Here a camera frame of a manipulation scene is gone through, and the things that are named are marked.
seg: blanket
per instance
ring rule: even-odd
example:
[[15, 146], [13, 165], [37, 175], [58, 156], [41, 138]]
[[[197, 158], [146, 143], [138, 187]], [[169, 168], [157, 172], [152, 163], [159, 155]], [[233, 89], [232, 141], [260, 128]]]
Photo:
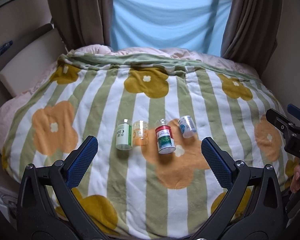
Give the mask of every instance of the blanket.
[[[201, 154], [212, 137], [234, 160], [274, 166], [281, 189], [290, 185], [293, 157], [281, 133], [266, 121], [274, 95], [251, 75], [203, 63], [145, 53], [100, 55], [71, 51], [15, 113], [2, 164], [20, 181], [36, 167], [65, 159], [88, 135], [99, 150], [72, 191], [101, 230], [142, 239], [194, 233], [226, 194]], [[178, 118], [190, 115], [197, 134], [183, 138]], [[176, 150], [159, 155], [155, 122], [165, 118]], [[148, 122], [149, 142], [130, 151], [115, 147], [118, 120]], [[56, 211], [64, 213], [48, 188]], [[235, 217], [250, 197], [246, 193]]]

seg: bed headboard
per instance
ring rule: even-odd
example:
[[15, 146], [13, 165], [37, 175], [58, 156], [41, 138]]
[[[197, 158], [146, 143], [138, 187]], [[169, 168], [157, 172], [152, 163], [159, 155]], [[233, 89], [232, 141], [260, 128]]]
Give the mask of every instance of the bed headboard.
[[[5, 65], [13, 59], [21, 50], [28, 46], [31, 42], [35, 41], [40, 36], [44, 35], [48, 31], [52, 30], [52, 25], [45, 24], [40, 28], [32, 31], [31, 33], [23, 36], [21, 39], [15, 41], [13, 45], [0, 57], [0, 71], [5, 67]], [[6, 90], [4, 85], [0, 81], [0, 107], [9, 99], [11, 95]], [[12, 192], [18, 191], [18, 184], [12, 180], [9, 175], [3, 171], [1, 166], [1, 155], [0, 155], [0, 187], [11, 190]]]

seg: white plastic bottle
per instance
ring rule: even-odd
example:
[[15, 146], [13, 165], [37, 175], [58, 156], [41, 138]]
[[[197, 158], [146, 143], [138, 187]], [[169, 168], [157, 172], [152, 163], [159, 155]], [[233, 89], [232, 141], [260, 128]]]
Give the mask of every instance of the white plastic bottle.
[[123, 119], [117, 123], [117, 139], [115, 147], [118, 150], [128, 151], [132, 149], [131, 141], [132, 127], [131, 120]]
[[191, 136], [194, 136], [197, 132], [197, 128], [194, 125], [194, 122], [189, 115], [185, 115], [183, 117], [179, 118], [178, 121], [179, 128], [181, 130], [182, 136], [184, 138], [189, 138]]

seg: mustard yellow flower print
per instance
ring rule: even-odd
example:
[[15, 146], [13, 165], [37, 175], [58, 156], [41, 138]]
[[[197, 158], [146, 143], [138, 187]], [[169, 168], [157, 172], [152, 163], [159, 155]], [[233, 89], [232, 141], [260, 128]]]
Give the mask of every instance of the mustard yellow flower print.
[[222, 80], [222, 90], [227, 96], [233, 99], [242, 98], [245, 101], [252, 99], [250, 89], [240, 83], [238, 78], [227, 78], [223, 74], [218, 74], [218, 77]]
[[[218, 205], [221, 203], [221, 201], [225, 197], [225, 195], [226, 195], [226, 193], [223, 192], [214, 200], [214, 202], [211, 205], [211, 214], [217, 209]], [[237, 210], [234, 213], [235, 219], [242, 216], [244, 209], [247, 206], [250, 196], [251, 196], [251, 189], [247, 188]]]
[[285, 174], [288, 176], [288, 179], [286, 183], [284, 184], [284, 189], [287, 189], [290, 187], [292, 182], [292, 177], [294, 175], [294, 168], [297, 166], [297, 164], [300, 162], [300, 159], [295, 157], [294, 160], [288, 160], [285, 168]]
[[8, 168], [8, 158], [6, 155], [6, 149], [4, 147], [2, 148], [1, 164], [4, 170]]
[[[116, 231], [118, 223], [118, 215], [111, 202], [101, 195], [91, 195], [82, 198], [79, 190], [73, 188], [72, 192], [77, 198], [78, 202], [91, 217], [92, 221], [106, 234], [118, 235]], [[66, 217], [60, 206], [56, 207], [56, 212]]]
[[58, 85], [70, 84], [77, 81], [80, 68], [71, 66], [69, 64], [60, 65], [55, 73], [50, 77], [50, 82], [56, 81]]
[[130, 93], [145, 93], [150, 98], [162, 98], [168, 94], [167, 73], [159, 68], [134, 68], [124, 81], [125, 89]]

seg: human hand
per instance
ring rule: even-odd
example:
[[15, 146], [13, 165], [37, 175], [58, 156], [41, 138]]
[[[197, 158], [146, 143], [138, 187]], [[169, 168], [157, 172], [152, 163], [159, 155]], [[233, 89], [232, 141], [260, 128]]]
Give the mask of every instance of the human hand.
[[295, 166], [293, 170], [294, 175], [290, 185], [290, 190], [292, 193], [297, 193], [298, 190], [300, 189], [300, 159], [297, 158], [297, 160], [299, 160], [299, 163]]

